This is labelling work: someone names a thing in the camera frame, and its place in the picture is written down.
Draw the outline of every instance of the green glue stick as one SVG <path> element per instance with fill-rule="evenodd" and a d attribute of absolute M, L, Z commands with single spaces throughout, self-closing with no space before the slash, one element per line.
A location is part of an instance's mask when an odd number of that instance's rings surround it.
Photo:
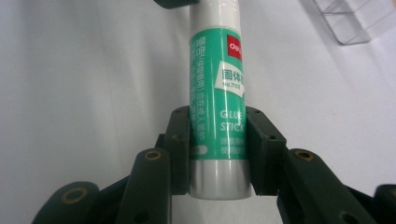
<path fill-rule="evenodd" d="M 191 6 L 191 190 L 194 198 L 250 196 L 237 0 Z"/>

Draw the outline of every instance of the glue stick base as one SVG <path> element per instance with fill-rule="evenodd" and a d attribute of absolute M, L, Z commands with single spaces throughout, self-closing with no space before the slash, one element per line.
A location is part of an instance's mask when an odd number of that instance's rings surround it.
<path fill-rule="evenodd" d="M 190 161 L 190 196 L 206 200 L 237 200 L 250 197 L 247 160 Z"/>

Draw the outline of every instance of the green label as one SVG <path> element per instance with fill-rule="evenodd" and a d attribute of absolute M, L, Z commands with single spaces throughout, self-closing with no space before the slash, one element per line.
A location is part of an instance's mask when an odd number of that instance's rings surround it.
<path fill-rule="evenodd" d="M 190 42 L 191 159 L 247 158 L 240 36 L 212 28 Z"/>

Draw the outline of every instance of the deli logo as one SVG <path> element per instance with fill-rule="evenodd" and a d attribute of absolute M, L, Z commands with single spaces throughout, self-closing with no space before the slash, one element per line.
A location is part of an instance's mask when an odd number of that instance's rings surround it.
<path fill-rule="evenodd" d="M 242 61 L 241 42 L 232 35 L 227 35 L 228 55 Z"/>

